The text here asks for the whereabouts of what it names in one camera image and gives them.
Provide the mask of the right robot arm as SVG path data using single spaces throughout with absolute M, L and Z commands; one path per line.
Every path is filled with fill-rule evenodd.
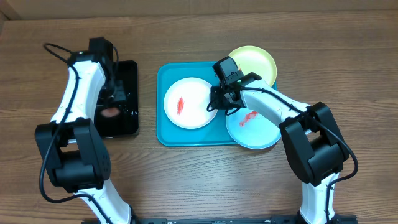
M 279 127 L 290 168 L 302 181 L 300 216 L 307 223 L 333 223 L 334 186 L 351 151 L 329 107 L 295 101 L 259 75 L 239 75 L 210 88 L 208 111 L 253 110 Z

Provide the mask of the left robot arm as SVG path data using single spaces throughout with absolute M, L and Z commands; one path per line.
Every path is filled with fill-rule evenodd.
M 50 203 L 81 198 L 98 223 L 139 223 L 111 176 L 104 139 L 139 132 L 137 64 L 120 61 L 115 47 L 72 52 L 58 110 L 36 127 L 43 162 L 39 190 Z

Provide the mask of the white plate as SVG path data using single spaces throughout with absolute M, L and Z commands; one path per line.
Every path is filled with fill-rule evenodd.
M 211 84 L 201 78 L 183 78 L 170 86 L 164 97 L 168 119 L 184 129 L 198 129 L 209 124 L 218 110 L 208 112 Z

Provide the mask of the yellow-green plate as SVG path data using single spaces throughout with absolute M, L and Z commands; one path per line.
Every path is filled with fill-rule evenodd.
M 228 56 L 236 62 L 244 75 L 253 72 L 261 76 L 269 86 L 275 85 L 277 66 L 272 56 L 264 49 L 247 45 L 234 49 Z

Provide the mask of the teal serving tray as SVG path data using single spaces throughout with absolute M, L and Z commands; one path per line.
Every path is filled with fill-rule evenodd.
M 164 110 L 164 98 L 167 90 L 175 82 L 188 77 L 201 78 L 211 85 L 219 84 L 210 62 L 168 63 L 157 73 L 156 93 L 156 135 L 159 142 L 168 147 L 177 146 L 221 146 L 236 142 L 226 129 L 224 111 L 217 112 L 215 118 L 204 127 L 184 129 L 168 119 Z

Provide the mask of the pink sponge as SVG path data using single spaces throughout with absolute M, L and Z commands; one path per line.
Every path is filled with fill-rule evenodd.
M 101 115 L 106 118 L 112 118 L 120 114 L 120 110 L 118 108 L 106 108 L 101 111 Z

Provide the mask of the light blue plate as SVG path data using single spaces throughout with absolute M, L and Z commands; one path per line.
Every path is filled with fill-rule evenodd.
M 236 143 L 254 150 L 272 147 L 281 138 L 276 125 L 257 111 L 247 108 L 227 116 L 226 129 Z

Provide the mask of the black rectangular tray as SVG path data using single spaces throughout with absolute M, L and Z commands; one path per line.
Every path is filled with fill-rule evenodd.
M 118 65 L 115 80 L 124 82 L 127 103 L 118 108 L 120 114 L 106 118 L 101 111 L 104 105 L 105 86 L 102 87 L 95 110 L 94 124 L 102 138 L 115 138 L 117 136 L 137 135 L 139 133 L 139 97 L 138 97 L 138 72 L 137 63 L 133 60 L 121 61 Z

